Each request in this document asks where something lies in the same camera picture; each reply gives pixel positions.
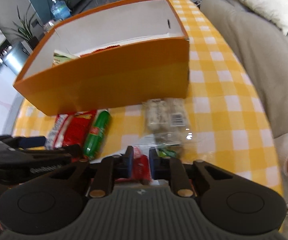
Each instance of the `snack bag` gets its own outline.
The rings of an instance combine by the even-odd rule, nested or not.
[[[133,149],[132,179],[139,180],[143,185],[148,185],[152,180],[148,157],[142,154],[138,147],[135,146]]]
[[[96,110],[75,114],[59,114],[49,132],[45,147],[48,150],[79,144],[83,147],[87,133],[93,123]]]
[[[147,128],[152,133],[167,131],[169,124],[169,106],[161,99],[151,99],[146,102]]]

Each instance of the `open cardboard box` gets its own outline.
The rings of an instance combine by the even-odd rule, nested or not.
[[[92,53],[52,67],[55,49]],[[188,61],[188,35],[168,0],[123,0],[55,26],[14,87],[46,115],[185,98]]]

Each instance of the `label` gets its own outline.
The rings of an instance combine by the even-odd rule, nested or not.
[[[171,126],[185,126],[182,113],[171,114]]]
[[[134,151],[134,154],[133,154],[134,159],[141,157],[142,153],[138,147],[134,146],[133,151]]]
[[[34,168],[30,168],[30,172],[35,174],[35,173],[41,173],[41,172],[49,172],[49,171],[54,171],[56,169],[59,169],[61,168],[62,165],[60,164],[57,164],[57,165],[53,165],[53,166],[46,166],[46,167],[40,167],[40,168],[37,168],[37,169],[34,169]]]
[[[90,134],[98,135],[100,133],[100,128],[92,126]]]
[[[67,120],[67,118],[69,117],[69,115],[67,114],[61,114],[58,116],[52,130],[49,132],[48,138],[46,140],[45,143],[45,147],[47,150],[52,150],[54,148],[54,144],[57,140],[59,131],[62,129],[65,121]]]

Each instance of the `green cylindrical package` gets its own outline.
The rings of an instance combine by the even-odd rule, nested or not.
[[[111,115],[105,110],[99,114],[95,123],[92,125],[83,147],[83,154],[87,156],[89,160],[93,160],[99,151],[103,141],[105,128],[110,119]]]

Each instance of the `table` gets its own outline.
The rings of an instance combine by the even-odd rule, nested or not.
[[[170,0],[190,41],[185,107],[196,145],[182,161],[204,159],[282,193],[271,130],[245,70],[219,32],[190,0]],[[141,105],[110,109],[112,123],[100,157],[136,143],[144,131]],[[55,117],[24,101],[14,136],[47,135]]]

